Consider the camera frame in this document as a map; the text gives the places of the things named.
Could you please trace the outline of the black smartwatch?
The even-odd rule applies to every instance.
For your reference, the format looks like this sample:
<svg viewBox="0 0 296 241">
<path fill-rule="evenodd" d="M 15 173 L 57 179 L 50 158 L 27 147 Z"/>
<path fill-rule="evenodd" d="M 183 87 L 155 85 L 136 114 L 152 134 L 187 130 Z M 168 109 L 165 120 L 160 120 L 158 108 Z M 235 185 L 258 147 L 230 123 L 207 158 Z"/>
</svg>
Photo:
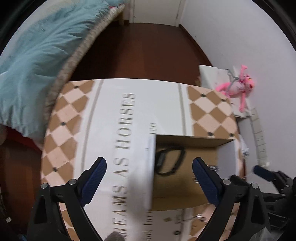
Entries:
<svg viewBox="0 0 296 241">
<path fill-rule="evenodd" d="M 160 176 L 171 176 L 180 168 L 186 156 L 184 147 L 172 146 L 156 152 L 154 161 L 154 172 Z M 164 166 L 170 165 L 170 169 L 163 171 Z"/>
</svg>

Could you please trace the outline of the white power strip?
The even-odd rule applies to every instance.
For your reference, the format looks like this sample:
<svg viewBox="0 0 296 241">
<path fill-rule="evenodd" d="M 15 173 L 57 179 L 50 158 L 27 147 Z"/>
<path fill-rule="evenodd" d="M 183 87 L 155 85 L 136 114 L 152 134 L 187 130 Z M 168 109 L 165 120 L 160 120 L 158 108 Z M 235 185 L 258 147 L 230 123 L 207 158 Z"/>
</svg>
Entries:
<svg viewBox="0 0 296 241">
<path fill-rule="evenodd" d="M 263 132 L 260 118 L 256 108 L 253 108 L 250 111 L 250 121 L 251 121 L 252 133 L 255 141 L 258 165 L 263 168 L 268 168 L 270 165 L 270 162 L 267 158 L 266 141 L 264 139 L 264 132 Z"/>
</svg>

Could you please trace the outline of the pink panther plush toy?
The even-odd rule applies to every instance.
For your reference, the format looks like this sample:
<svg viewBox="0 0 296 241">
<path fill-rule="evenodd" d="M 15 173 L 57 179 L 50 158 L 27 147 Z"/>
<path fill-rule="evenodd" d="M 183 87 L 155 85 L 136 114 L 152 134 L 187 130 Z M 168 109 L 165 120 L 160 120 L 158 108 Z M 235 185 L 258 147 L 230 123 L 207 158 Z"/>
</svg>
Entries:
<svg viewBox="0 0 296 241">
<path fill-rule="evenodd" d="M 242 113 L 246 108 L 247 95 L 253 90 L 255 84 L 252 78 L 245 73 L 247 70 L 246 65 L 241 65 L 240 73 L 235 76 L 229 69 L 227 69 L 227 75 L 230 77 L 230 81 L 218 85 L 215 90 L 221 92 L 226 97 L 239 97 L 239 111 Z"/>
</svg>

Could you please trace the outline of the white cardboard box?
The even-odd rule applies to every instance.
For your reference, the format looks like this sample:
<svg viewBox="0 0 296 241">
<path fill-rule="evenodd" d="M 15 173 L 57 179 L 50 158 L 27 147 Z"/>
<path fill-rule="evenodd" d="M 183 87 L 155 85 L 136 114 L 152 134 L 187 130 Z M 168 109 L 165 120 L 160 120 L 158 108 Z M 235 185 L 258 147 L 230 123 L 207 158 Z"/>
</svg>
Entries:
<svg viewBox="0 0 296 241">
<path fill-rule="evenodd" d="M 154 172 L 156 152 L 172 146 L 184 147 L 185 159 L 175 174 L 160 176 Z M 234 138 L 150 135 L 130 183 L 133 211 L 181 210 L 208 203 L 193 173 L 193 160 L 202 158 L 225 179 L 238 174 L 238 153 L 239 142 Z"/>
</svg>

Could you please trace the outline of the white box under plush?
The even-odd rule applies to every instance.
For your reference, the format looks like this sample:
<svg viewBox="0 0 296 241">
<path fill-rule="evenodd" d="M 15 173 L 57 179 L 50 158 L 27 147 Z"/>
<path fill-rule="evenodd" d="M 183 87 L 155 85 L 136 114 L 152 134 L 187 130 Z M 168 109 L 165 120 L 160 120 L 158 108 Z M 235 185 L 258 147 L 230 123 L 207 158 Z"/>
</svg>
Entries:
<svg viewBox="0 0 296 241">
<path fill-rule="evenodd" d="M 207 89 L 213 89 L 223 83 L 229 82 L 230 77 L 227 75 L 227 69 L 219 69 L 217 67 L 207 66 L 207 65 L 200 65 L 199 66 L 199 72 L 200 72 L 200 82 L 201 87 L 207 88 Z M 238 76 L 239 73 L 232 72 L 235 76 Z M 246 108 L 244 112 L 239 111 L 239 104 L 240 104 L 240 98 L 239 97 L 226 97 L 232 106 L 234 116 L 238 118 L 247 118 L 250 116 L 250 106 L 249 101 L 246 98 Z"/>
</svg>

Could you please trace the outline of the printed checkered table mat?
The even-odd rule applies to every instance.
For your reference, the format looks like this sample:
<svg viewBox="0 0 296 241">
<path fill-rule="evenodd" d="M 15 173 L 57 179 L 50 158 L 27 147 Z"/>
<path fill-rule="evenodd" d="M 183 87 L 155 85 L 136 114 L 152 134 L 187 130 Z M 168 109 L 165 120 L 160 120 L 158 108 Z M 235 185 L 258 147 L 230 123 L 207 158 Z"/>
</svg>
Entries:
<svg viewBox="0 0 296 241">
<path fill-rule="evenodd" d="M 137 158 L 150 135 L 239 142 L 230 101 L 215 90 L 146 79 L 68 82 L 58 95 L 46 131 L 41 180 L 63 185 L 103 157 L 106 173 L 85 206 L 102 238 L 115 231 L 125 240 L 195 240 L 213 205 L 141 212 L 130 205 Z M 241 167 L 239 150 L 239 172 Z"/>
</svg>

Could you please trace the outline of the bed mattress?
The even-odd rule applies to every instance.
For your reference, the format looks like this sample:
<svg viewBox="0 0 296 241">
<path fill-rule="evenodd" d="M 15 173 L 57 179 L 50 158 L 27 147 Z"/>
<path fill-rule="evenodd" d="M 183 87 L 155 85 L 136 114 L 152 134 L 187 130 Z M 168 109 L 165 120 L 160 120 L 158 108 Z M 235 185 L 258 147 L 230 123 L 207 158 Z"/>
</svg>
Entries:
<svg viewBox="0 0 296 241">
<path fill-rule="evenodd" d="M 101 20 L 98 20 L 94 27 L 87 31 L 87 35 L 82 38 L 82 42 L 75 48 L 73 54 L 62 66 L 62 69 L 59 71 L 45 100 L 43 120 L 46 125 L 49 122 L 55 101 L 62 87 L 70 80 L 77 65 L 82 60 L 83 56 L 88 52 L 99 34 L 116 18 L 122 19 L 122 13 L 124 9 L 125 4 L 112 6 L 109 12 L 103 16 Z"/>
</svg>

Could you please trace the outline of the teal blue duvet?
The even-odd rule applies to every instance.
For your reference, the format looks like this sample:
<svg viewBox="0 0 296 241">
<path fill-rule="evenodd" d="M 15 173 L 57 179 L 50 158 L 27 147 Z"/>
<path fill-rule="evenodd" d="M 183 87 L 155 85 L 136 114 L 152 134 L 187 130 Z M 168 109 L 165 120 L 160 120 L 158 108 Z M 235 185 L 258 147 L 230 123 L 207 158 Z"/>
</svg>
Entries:
<svg viewBox="0 0 296 241">
<path fill-rule="evenodd" d="M 112 6 L 125 1 L 45 1 L 1 54 L 1 125 L 42 142 L 45 100 L 82 38 Z"/>
</svg>

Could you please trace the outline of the white door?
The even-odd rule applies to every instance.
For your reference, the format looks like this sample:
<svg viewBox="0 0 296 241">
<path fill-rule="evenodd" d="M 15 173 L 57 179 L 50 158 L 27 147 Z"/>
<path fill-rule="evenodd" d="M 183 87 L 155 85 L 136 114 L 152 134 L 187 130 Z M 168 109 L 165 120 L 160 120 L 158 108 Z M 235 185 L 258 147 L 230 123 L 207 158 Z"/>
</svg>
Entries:
<svg viewBox="0 0 296 241">
<path fill-rule="evenodd" d="M 129 1 L 132 23 L 149 23 L 177 26 L 184 9 L 182 0 L 135 0 Z"/>
</svg>

